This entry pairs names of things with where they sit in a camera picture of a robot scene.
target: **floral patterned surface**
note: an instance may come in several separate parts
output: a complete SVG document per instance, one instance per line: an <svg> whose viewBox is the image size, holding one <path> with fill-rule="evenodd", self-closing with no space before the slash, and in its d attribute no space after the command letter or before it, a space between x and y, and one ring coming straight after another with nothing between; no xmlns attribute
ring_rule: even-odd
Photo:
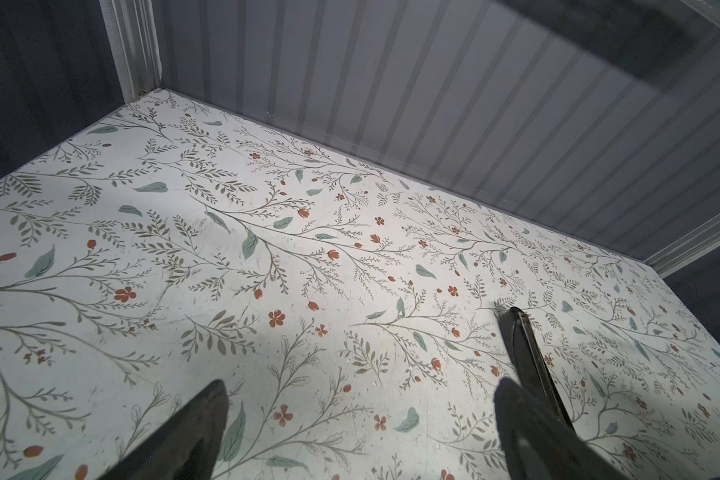
<svg viewBox="0 0 720 480"><path fill-rule="evenodd" d="M506 478L512 305L596 452L720 475L720 346L651 268L153 92L0 180L0 478L95 478L215 378L214 478Z"/></svg>

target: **metal panel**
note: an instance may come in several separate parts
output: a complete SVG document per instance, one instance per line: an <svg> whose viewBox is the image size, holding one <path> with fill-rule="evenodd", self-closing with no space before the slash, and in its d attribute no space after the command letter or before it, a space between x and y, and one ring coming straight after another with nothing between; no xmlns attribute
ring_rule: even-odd
<svg viewBox="0 0 720 480"><path fill-rule="evenodd" d="M720 31L681 2L156 3L183 93L642 258L720 212Z"/></svg>

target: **red flower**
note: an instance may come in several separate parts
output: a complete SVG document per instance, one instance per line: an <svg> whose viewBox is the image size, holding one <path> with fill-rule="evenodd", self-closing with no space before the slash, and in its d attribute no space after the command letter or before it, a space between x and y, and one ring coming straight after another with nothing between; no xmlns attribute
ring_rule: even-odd
<svg viewBox="0 0 720 480"><path fill-rule="evenodd" d="M271 328L275 328L275 324L282 325L282 322L285 319L286 319L286 316L280 310L275 310L274 312L269 312L269 326Z"/></svg>
<svg viewBox="0 0 720 480"><path fill-rule="evenodd" d="M77 467L77 470L75 470L74 480L84 480L87 475L88 475L88 466L81 465L81 466Z"/></svg>
<svg viewBox="0 0 720 480"><path fill-rule="evenodd" d="M132 298L136 298L136 292L131 292L129 286L115 291L115 300L125 303Z"/></svg>
<svg viewBox="0 0 720 480"><path fill-rule="evenodd" d="M280 405L280 411L275 414L275 420L279 420L280 427L286 426L286 422L293 420L293 414L286 412L288 412L288 405Z"/></svg>
<svg viewBox="0 0 720 480"><path fill-rule="evenodd" d="M24 449L24 456L27 458L36 457L43 452L43 447L39 445L32 445Z"/></svg>
<svg viewBox="0 0 720 480"><path fill-rule="evenodd" d="M376 415L373 419L376 421L376 427L374 427L376 428L376 432L378 432L379 429L381 429L382 432L387 429L386 425L384 425L387 422L387 417L379 418L378 415Z"/></svg>

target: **blue-gray wall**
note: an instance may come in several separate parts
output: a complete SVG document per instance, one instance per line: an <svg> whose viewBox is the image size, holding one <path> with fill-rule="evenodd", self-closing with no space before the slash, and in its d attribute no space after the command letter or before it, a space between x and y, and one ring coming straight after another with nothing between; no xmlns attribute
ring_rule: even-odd
<svg viewBox="0 0 720 480"><path fill-rule="evenodd" d="M155 0L172 88L646 258L720 212L720 30L679 0Z"/></svg>

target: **floral pattern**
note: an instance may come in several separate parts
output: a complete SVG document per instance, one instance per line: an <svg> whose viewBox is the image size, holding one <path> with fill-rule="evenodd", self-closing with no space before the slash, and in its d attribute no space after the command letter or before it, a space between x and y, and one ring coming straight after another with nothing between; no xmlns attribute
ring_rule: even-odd
<svg viewBox="0 0 720 480"><path fill-rule="evenodd" d="M720 475L720 346L651 268L153 92L0 180L0 478L96 478L215 378L214 478L506 478L509 306L615 468Z"/></svg>

